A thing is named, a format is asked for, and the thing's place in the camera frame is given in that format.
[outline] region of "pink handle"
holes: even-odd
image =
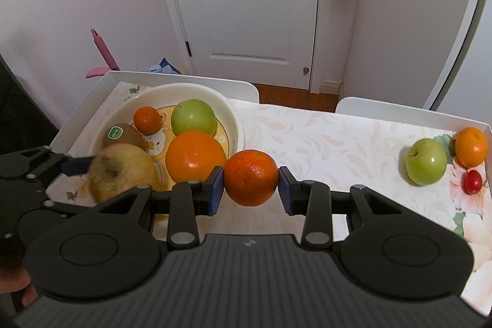
[[[93,78],[93,77],[100,77],[104,76],[105,73],[110,71],[109,67],[96,67],[95,69],[90,70],[86,75],[85,78]]]
[[[97,48],[99,49],[99,52],[101,53],[101,56],[103,57],[106,64],[109,66],[109,68],[111,70],[118,70],[119,71],[120,68],[116,64],[116,61],[115,61],[113,55],[111,54],[108,47],[104,43],[102,37],[94,29],[90,30],[90,32],[92,33],[93,38],[94,38],[94,43],[97,46]]]

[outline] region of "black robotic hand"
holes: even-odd
[[[486,320],[459,297],[471,273],[467,243],[370,188],[348,193],[279,169],[285,212],[306,216],[293,235],[207,235],[222,169],[171,191],[137,186],[93,208],[58,204],[46,188],[90,158],[45,148],[0,157],[0,243],[23,255],[40,294],[15,323],[34,326],[419,326]],[[152,237],[168,213],[167,241]],[[332,214],[349,236],[333,241]]]

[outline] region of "person's hand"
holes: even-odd
[[[26,288],[22,295],[22,305],[29,306],[38,294],[31,283],[29,274],[21,258],[1,257],[0,261],[0,294],[17,292]]]

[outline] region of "green apple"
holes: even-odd
[[[446,151],[431,138],[418,140],[407,154],[405,164],[410,179],[417,185],[429,185],[439,181],[446,172]]]
[[[199,99],[189,99],[174,108],[171,115],[171,128],[176,136],[187,131],[202,131],[214,135],[217,120],[208,104]]]

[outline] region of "yellow apple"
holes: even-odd
[[[158,182],[152,158],[138,146],[114,144],[105,147],[89,166],[88,184],[96,203],[125,192],[135,185]]]

